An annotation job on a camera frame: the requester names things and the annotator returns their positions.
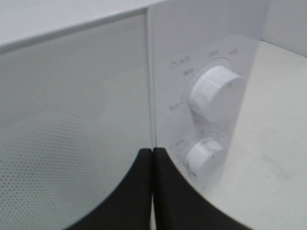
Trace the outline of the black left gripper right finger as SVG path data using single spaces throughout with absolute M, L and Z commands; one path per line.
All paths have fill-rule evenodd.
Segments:
M 242 229 L 185 180 L 164 148 L 153 150 L 153 198 L 158 230 Z

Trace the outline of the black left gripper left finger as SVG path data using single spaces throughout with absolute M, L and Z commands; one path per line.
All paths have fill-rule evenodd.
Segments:
M 116 189 L 69 230 L 149 230 L 152 205 L 151 149 L 140 149 Z

